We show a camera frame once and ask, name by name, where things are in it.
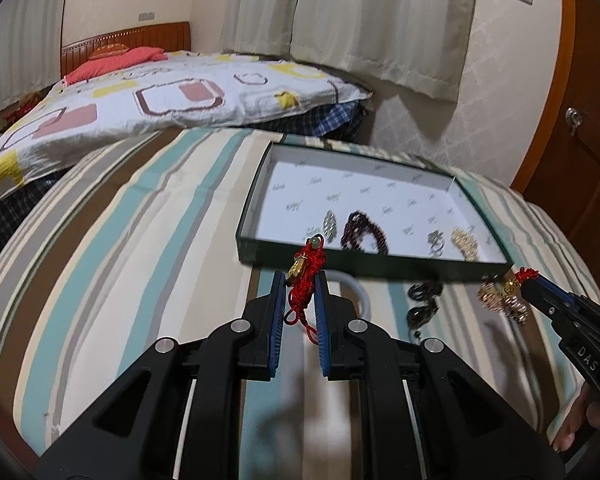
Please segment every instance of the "finger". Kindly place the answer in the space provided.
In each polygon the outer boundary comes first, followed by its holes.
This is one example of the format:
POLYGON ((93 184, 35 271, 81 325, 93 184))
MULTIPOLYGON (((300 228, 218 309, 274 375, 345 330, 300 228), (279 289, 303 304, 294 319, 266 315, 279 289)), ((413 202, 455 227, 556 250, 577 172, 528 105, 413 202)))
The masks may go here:
POLYGON ((573 446, 574 441, 576 440, 576 434, 570 433, 568 434, 560 443, 560 451, 567 451, 571 446, 573 446))
POLYGON ((586 403, 589 400, 589 393, 590 387, 584 383, 580 394, 573 401, 569 413, 555 435, 552 445, 556 451, 566 451, 573 444, 571 435, 574 435, 582 427, 586 419, 586 403))
POLYGON ((600 403, 592 402, 587 408, 587 420, 597 430, 600 430, 600 403))

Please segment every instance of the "red pillow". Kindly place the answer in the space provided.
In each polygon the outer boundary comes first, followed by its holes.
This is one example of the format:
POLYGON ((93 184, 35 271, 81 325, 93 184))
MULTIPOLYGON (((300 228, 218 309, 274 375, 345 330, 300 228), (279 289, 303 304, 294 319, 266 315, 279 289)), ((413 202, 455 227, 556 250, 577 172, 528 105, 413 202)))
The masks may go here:
POLYGON ((154 46, 139 46, 133 48, 120 56, 92 59, 80 65, 62 80, 65 86, 71 86, 80 81, 86 81, 99 75, 105 75, 116 70, 129 68, 130 66, 146 63, 147 61, 165 61, 163 48, 154 46))
POLYGON ((102 59, 103 57, 120 56, 129 50, 129 47, 122 43, 114 43, 111 45, 101 46, 99 49, 94 50, 93 54, 89 56, 89 59, 102 59))

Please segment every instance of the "door lock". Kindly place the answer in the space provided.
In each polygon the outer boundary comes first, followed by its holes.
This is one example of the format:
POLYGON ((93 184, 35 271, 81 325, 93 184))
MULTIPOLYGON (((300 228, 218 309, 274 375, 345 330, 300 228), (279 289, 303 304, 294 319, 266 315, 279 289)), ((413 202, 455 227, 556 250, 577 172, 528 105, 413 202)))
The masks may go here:
POLYGON ((582 124, 582 114, 577 111, 575 108, 567 108, 567 111, 564 114, 564 119, 567 121, 567 124, 571 127, 571 137, 574 137, 576 134, 576 130, 582 124))

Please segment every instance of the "screw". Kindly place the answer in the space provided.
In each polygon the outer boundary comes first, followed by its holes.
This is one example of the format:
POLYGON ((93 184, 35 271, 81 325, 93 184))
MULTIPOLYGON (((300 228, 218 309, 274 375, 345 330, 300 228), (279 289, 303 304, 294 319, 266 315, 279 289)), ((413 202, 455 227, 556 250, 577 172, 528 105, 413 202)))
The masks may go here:
POLYGON ((432 337, 424 342, 424 348, 429 350, 432 354, 439 354, 445 349, 445 344, 440 341, 440 339, 432 337))
POLYGON ((361 319, 352 319, 351 321, 349 321, 348 327, 349 330, 351 330, 352 332, 359 334, 361 332, 364 332, 368 328, 368 325, 361 319))
POLYGON ((251 323, 249 323, 246 319, 236 319, 231 323, 231 330, 237 332, 247 332, 248 329, 251 328, 251 323))
POLYGON ((158 341, 155 342, 154 348, 156 352, 160 352, 161 354, 167 354, 171 352, 171 350, 173 350, 174 346, 175 343, 173 342, 173 340, 169 339, 168 337, 163 337, 162 339, 158 339, 158 341))

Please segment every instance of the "wallpaper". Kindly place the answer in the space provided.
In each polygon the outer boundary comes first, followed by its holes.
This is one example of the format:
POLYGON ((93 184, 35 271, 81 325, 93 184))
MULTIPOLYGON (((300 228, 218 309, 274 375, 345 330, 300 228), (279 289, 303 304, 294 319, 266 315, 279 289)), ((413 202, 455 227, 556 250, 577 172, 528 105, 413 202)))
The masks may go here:
POLYGON ((510 184, 551 85, 562 0, 476 0, 458 104, 375 81, 370 143, 510 184))

